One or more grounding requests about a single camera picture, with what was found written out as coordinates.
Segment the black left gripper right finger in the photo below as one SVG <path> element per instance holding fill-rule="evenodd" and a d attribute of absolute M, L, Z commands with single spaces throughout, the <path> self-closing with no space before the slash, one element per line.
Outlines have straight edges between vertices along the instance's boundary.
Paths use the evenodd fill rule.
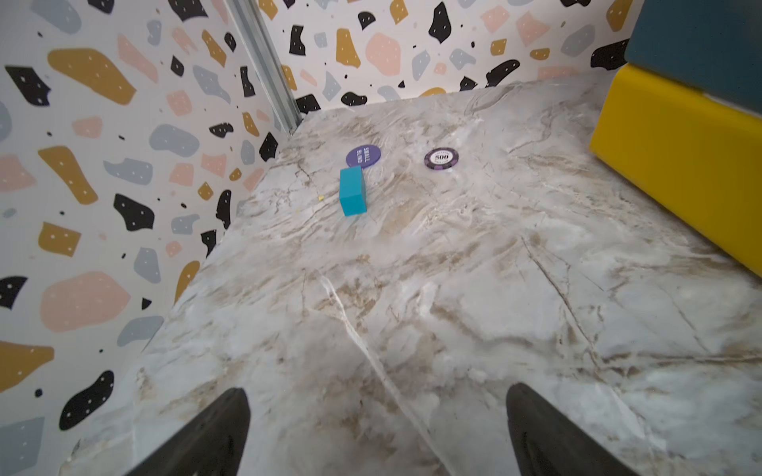
<path fill-rule="evenodd" d="M 636 475 L 524 383 L 508 389 L 506 412 L 511 443 L 523 476 Z"/>

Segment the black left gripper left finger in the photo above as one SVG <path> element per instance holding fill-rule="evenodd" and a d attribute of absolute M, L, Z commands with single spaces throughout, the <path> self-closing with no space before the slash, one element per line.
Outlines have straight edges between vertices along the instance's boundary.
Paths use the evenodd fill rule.
<path fill-rule="evenodd" d="M 235 476 L 242 460 L 250 418 L 245 391 L 230 388 L 131 469 L 128 475 Z"/>

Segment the teal drawer cabinet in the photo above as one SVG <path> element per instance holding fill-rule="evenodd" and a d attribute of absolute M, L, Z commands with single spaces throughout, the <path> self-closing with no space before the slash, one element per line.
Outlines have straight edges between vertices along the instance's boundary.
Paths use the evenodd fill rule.
<path fill-rule="evenodd" d="M 614 72 L 593 154 L 759 272 L 760 3 L 647 1 L 591 65 Z"/>

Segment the teal rectangular block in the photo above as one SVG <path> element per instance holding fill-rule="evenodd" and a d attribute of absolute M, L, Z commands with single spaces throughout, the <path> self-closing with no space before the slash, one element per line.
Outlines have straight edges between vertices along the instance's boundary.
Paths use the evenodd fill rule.
<path fill-rule="evenodd" d="M 345 216 L 367 212 L 366 188 L 360 166 L 341 170 L 339 202 Z"/>

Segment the dark poker chip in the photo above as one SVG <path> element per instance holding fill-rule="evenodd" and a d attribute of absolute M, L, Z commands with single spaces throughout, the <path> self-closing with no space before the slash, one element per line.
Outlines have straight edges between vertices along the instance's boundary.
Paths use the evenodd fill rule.
<path fill-rule="evenodd" d="M 424 158 L 427 168 L 434 171 L 448 170 L 460 160 L 460 155 L 452 148 L 436 148 L 430 150 Z"/>

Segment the purple small blind disc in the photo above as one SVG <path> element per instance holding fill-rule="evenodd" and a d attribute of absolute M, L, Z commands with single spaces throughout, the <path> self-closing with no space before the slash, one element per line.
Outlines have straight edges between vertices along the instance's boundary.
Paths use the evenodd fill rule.
<path fill-rule="evenodd" d="M 381 149 L 376 145 L 362 145 L 350 150 L 345 158 L 349 168 L 366 169 L 375 165 L 382 156 Z"/>

